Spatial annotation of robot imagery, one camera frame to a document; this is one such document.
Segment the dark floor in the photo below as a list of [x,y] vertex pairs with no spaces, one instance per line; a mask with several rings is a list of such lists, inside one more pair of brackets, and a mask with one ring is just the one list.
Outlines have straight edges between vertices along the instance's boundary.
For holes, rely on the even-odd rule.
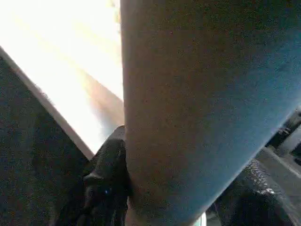
[[48,225],[86,163],[0,58],[0,225]]

